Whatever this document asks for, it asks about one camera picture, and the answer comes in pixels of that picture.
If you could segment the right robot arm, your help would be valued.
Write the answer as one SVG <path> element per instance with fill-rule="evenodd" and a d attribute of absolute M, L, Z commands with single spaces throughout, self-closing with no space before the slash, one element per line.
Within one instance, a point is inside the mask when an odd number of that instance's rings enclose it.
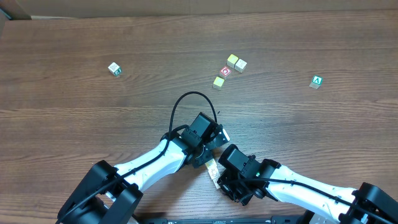
<path fill-rule="evenodd" d="M 337 187 L 302 176 L 287 166 L 247 156 L 234 144 L 219 158 L 224 171 L 217 183 L 232 201 L 247 205 L 268 197 L 308 210 L 309 222 L 319 215 L 332 223 L 397 223 L 397 201 L 379 187 Z"/>

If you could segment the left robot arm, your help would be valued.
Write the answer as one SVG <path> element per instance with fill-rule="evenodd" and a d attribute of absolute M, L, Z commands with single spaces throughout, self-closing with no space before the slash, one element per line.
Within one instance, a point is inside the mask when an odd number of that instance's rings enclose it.
<path fill-rule="evenodd" d="M 97 162 L 57 215 L 58 223 L 128 223 L 144 191 L 184 165 L 212 160 L 230 138 L 222 125 L 200 113 L 191 125 L 165 133 L 153 150 L 123 164 Z"/>

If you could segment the white block green edge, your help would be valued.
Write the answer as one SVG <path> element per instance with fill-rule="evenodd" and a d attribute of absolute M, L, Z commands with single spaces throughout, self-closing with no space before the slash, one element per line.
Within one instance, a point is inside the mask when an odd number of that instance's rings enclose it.
<path fill-rule="evenodd" d="M 220 186 L 219 186 L 219 184 L 217 183 L 217 181 L 218 181 L 218 179 L 213 179 L 213 183 L 214 183 L 216 189 L 220 189 Z"/>

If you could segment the white patterned block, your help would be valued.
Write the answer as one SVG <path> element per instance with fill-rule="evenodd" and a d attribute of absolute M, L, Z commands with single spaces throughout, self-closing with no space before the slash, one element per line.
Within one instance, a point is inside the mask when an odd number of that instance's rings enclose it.
<path fill-rule="evenodd" d="M 205 163 L 205 165 L 208 170 L 217 169 L 217 165 L 214 159 L 209 160 Z"/>

